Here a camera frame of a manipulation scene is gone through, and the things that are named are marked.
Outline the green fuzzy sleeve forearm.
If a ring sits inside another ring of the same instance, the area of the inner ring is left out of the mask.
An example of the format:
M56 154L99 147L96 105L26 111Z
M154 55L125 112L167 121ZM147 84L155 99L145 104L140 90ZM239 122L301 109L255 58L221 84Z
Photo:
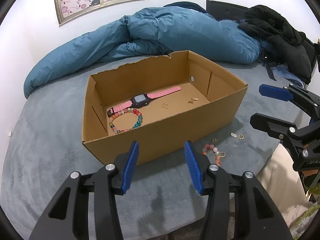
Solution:
M299 226L305 238L319 237L319 170L317 173L309 174L303 172L303 186L316 200L315 203L302 214Z

